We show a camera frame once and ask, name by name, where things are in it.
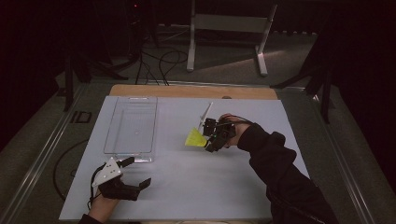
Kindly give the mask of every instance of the gray carpet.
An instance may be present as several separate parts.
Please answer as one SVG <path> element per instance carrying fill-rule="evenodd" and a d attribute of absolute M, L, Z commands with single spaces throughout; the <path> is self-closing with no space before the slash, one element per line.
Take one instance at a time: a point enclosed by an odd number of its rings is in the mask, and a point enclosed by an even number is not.
<path fill-rule="evenodd" d="M 166 75 L 166 78 L 171 84 L 200 82 L 272 85 L 298 73 L 314 41 L 314 36 L 307 35 L 270 35 L 265 48 L 269 76 L 261 77 L 254 59 L 253 42 L 226 40 L 224 44 L 202 38 L 197 43 L 195 70 L 188 73 L 186 63 L 180 63 Z M 161 42 L 161 47 L 173 47 L 187 52 L 188 44 L 188 36 L 179 35 L 170 41 Z M 144 51 L 158 58 L 170 50 L 152 47 L 152 43 L 147 43 Z M 176 53 L 172 53 L 164 59 L 174 61 L 177 57 Z M 122 59 L 115 58 L 114 61 L 122 62 Z M 156 78 L 163 84 L 159 72 L 159 60 L 144 54 L 143 62 L 147 66 L 141 69 L 139 83 L 144 84 L 148 78 L 149 83 L 155 84 L 153 79 Z M 121 75 L 129 77 L 127 81 L 114 80 L 92 69 L 91 84 L 75 85 L 79 97 L 71 112 L 92 112 L 92 120 L 89 123 L 69 123 L 70 115 L 65 118 L 67 114 L 63 112 L 64 98 L 53 96 L 21 129 L 0 154 L 1 217 L 4 217 L 5 209 L 14 198 L 25 174 L 40 156 L 41 149 L 46 147 L 53 130 L 59 128 L 58 121 L 64 119 L 67 125 L 64 125 L 62 135 L 56 138 L 58 139 L 56 146 L 49 150 L 48 162 L 43 164 L 38 180 L 32 181 L 31 187 L 20 199 L 20 206 L 15 210 L 15 216 L 10 218 L 11 222 L 15 223 L 60 222 L 58 216 L 63 201 L 52 184 L 55 163 L 68 148 L 90 137 L 102 102 L 111 86 L 116 83 L 133 84 L 138 65 L 137 63 L 120 71 Z M 171 64 L 162 63 L 162 66 L 163 71 L 166 71 Z M 63 76 L 60 75 L 59 79 L 62 85 Z M 304 87 L 307 80 L 304 79 L 294 86 Z M 277 91 L 277 94 L 288 113 L 308 172 L 323 190 L 340 223 L 396 223 L 394 194 L 337 89 L 332 87 L 330 125 L 322 122 L 315 102 L 304 92 L 286 89 Z M 335 149 L 332 139 L 336 140 Z M 81 143 L 76 146 L 59 163 L 56 179 L 64 194 L 72 183 L 72 175 L 78 167 L 85 145 L 86 143 Z M 347 171 L 343 170 L 345 167 L 340 168 L 343 162 L 347 164 Z M 356 200 L 356 195 L 352 192 L 360 193 L 364 201 Z M 362 209 L 363 212 L 360 208 L 362 204 L 367 206 Z"/>

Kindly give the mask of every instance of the person's left hand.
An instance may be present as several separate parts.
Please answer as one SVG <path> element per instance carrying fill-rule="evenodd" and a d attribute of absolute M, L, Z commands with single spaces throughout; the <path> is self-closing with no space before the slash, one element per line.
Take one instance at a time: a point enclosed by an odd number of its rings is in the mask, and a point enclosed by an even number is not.
<path fill-rule="evenodd" d="M 91 210 L 88 213 L 88 216 L 105 223 L 110 218 L 119 202 L 119 199 L 105 198 L 98 189 L 96 191 L 96 198 L 92 202 Z"/>

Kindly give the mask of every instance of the person's right hand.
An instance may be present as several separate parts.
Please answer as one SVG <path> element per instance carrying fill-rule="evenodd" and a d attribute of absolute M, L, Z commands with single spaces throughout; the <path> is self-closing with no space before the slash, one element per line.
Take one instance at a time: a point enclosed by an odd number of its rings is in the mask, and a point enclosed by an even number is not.
<path fill-rule="evenodd" d="M 221 115 L 221 119 L 225 118 L 229 121 L 240 121 L 241 119 L 232 115 L 232 114 L 224 114 Z M 235 132 L 236 136 L 228 140 L 228 142 L 225 144 L 225 147 L 230 147 L 230 146 L 237 146 L 239 142 L 239 138 L 241 137 L 242 133 L 245 132 L 245 130 L 250 126 L 250 124 L 247 123 L 237 123 L 234 125 L 235 126 Z"/>

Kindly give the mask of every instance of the metal frame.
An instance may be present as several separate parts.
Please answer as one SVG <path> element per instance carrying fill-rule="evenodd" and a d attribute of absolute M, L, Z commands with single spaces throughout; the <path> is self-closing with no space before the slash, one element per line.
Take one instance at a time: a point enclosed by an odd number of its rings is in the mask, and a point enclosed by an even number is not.
<path fill-rule="evenodd" d="M 195 13 L 195 0 L 191 0 L 190 48 L 187 60 L 187 71 L 192 72 L 194 70 L 196 29 L 239 31 L 262 34 L 262 42 L 256 46 L 256 54 L 260 68 L 260 75 L 266 77 L 268 72 L 262 51 L 274 20 L 276 8 L 277 5 L 272 5 L 267 18 L 206 15 Z"/>

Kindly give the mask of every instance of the white tabletop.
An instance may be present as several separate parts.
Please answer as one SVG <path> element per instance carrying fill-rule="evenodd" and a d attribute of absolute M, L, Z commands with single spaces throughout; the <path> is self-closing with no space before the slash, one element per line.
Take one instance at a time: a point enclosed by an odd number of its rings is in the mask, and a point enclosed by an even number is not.
<path fill-rule="evenodd" d="M 107 96 L 67 195 L 60 220 L 80 219 L 88 212 L 90 181 L 94 170 L 108 161 L 106 135 L 117 96 Z M 295 165 L 308 176 L 288 117 L 278 100 L 235 100 L 159 97 L 154 162 L 134 163 L 121 169 L 122 181 L 138 185 L 151 177 L 136 202 L 121 201 L 115 220 L 253 220 L 271 217 L 265 185 L 248 164 L 249 154 L 236 147 L 210 153 L 186 147 L 192 127 L 197 127 L 208 104 L 207 115 L 218 119 L 232 113 L 259 123 L 268 133 L 286 136 L 286 147 L 296 150 Z"/>

